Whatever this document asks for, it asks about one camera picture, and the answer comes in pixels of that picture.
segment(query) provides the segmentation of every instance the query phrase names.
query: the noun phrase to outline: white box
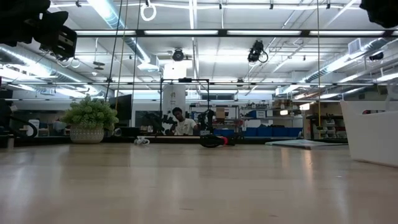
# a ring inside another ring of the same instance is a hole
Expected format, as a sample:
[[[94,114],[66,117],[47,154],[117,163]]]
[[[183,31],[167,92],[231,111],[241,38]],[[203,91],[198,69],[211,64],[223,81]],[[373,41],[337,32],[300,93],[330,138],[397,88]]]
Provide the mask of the white box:
[[[340,101],[351,158],[398,167],[398,102],[390,111],[363,114],[365,110],[385,110],[384,101]]]

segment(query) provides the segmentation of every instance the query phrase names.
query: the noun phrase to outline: man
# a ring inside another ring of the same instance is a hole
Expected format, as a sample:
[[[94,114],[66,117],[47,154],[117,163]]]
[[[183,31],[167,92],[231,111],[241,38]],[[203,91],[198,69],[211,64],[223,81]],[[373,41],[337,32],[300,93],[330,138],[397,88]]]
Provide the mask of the man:
[[[172,127],[175,130],[174,135],[193,135],[193,130],[198,129],[194,120],[182,116],[181,108],[174,108],[173,115],[177,119],[177,127]]]

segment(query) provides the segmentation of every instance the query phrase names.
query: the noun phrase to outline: gray mat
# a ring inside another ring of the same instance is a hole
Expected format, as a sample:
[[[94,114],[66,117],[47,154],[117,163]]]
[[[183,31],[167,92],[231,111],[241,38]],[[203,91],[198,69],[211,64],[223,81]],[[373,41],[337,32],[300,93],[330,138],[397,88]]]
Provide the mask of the gray mat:
[[[310,141],[304,139],[288,140],[288,141],[274,141],[267,142],[266,146],[285,146],[285,147],[297,147],[301,149],[315,149],[323,146],[346,146],[344,143],[325,143],[318,141]]]

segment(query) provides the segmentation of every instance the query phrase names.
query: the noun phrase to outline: woven pot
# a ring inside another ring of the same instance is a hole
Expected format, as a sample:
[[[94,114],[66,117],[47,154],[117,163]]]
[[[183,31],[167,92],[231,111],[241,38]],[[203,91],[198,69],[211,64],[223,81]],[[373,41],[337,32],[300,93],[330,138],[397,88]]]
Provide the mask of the woven pot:
[[[104,138],[104,129],[85,129],[79,126],[70,128],[70,139],[77,144],[97,144]]]

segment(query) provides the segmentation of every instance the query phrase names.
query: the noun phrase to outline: blue bin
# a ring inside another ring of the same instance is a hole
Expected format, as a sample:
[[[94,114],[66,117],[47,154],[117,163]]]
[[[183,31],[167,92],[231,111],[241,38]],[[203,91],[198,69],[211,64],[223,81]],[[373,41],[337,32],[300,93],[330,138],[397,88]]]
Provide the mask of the blue bin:
[[[214,129],[213,134],[218,136],[228,137],[233,135],[235,132],[234,130],[230,129]]]
[[[247,137],[257,136],[257,130],[258,130],[258,128],[246,128],[244,135]]]
[[[271,137],[272,136],[272,128],[268,128],[268,127],[259,128],[257,135],[260,137]]]
[[[288,128],[272,128],[272,137],[288,137]]]
[[[303,128],[289,128],[289,137],[298,137]]]

